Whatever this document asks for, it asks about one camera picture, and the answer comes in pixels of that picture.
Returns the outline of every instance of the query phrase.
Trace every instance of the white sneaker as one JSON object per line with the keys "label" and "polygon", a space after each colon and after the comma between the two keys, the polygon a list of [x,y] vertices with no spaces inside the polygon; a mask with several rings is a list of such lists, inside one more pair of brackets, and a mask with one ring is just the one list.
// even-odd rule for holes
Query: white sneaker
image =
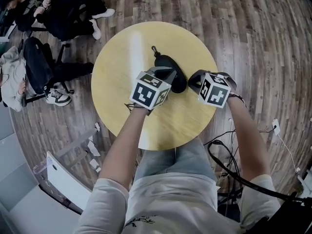
{"label": "white sneaker", "polygon": [[92,36],[94,37],[95,40],[100,40],[102,37],[102,33],[101,30],[99,29],[98,25],[97,25],[97,21],[95,21],[94,19],[89,20],[92,23],[94,32],[92,34]]}
{"label": "white sneaker", "polygon": [[92,16],[92,18],[93,19],[108,18],[108,17],[111,17],[113,14],[115,14],[115,10],[114,9],[107,9],[104,13]]}
{"label": "white sneaker", "polygon": [[68,105],[72,99],[70,96],[63,95],[58,90],[55,90],[54,88],[50,89],[50,92],[45,98],[46,102],[48,104],[55,104],[56,106],[63,107]]}

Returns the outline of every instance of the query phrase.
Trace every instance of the black pants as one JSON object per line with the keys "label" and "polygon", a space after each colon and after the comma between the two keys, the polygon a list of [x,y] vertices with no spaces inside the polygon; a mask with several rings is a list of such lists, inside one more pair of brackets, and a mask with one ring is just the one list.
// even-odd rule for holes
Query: black pants
{"label": "black pants", "polygon": [[51,0],[51,10],[46,16],[44,26],[61,41],[93,34],[94,29],[89,20],[75,22],[79,16],[79,8],[83,4],[91,16],[107,10],[102,0]]}
{"label": "black pants", "polygon": [[90,62],[55,65],[49,44],[43,45],[35,37],[25,41],[23,55],[26,60],[27,78],[37,94],[43,94],[43,87],[47,84],[69,81],[90,74],[93,70],[93,64]]}

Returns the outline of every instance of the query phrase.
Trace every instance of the white cloth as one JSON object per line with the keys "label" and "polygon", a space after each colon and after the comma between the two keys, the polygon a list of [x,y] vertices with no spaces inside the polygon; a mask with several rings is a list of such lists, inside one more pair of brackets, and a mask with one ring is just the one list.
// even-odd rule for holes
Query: white cloth
{"label": "white cloth", "polygon": [[[252,183],[274,190],[269,175]],[[276,198],[248,187],[240,202],[241,224],[219,214],[216,205],[215,182],[202,175],[147,176],[137,180],[130,193],[115,181],[99,179],[74,233],[243,233],[280,207]]]}
{"label": "white cloth", "polygon": [[13,46],[5,52],[0,58],[0,66],[2,69],[2,86],[1,96],[5,104],[15,111],[20,111],[21,100],[24,96],[31,98],[36,95],[30,83],[26,84],[26,91],[24,95],[18,93],[20,83],[26,77],[26,61],[22,54],[19,54],[17,47]]}

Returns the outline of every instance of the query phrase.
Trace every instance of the table top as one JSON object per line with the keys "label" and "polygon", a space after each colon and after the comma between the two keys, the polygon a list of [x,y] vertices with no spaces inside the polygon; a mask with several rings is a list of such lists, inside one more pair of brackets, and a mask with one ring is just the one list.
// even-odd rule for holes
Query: table top
{"label": "table top", "polygon": [[[117,136],[129,116],[124,105],[140,71],[154,67],[155,46],[180,66],[187,79],[199,69],[217,72],[206,46],[191,32],[166,22],[132,25],[111,38],[101,50],[92,74],[92,97],[105,126]],[[189,87],[172,91],[163,105],[146,117],[139,148],[168,150],[198,136],[215,113],[215,107],[202,104]]]}

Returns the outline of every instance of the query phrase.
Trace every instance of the power outlet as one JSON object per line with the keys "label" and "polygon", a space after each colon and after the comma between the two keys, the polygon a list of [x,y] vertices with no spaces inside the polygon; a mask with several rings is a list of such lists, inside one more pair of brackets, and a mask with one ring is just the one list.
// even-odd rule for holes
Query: power outlet
{"label": "power outlet", "polygon": [[280,133],[281,129],[280,129],[280,127],[279,127],[279,124],[278,124],[278,120],[277,120],[277,119],[274,119],[274,120],[272,121],[272,126],[273,126],[273,128],[274,128],[274,133],[275,133],[275,135],[278,135],[278,134]]}

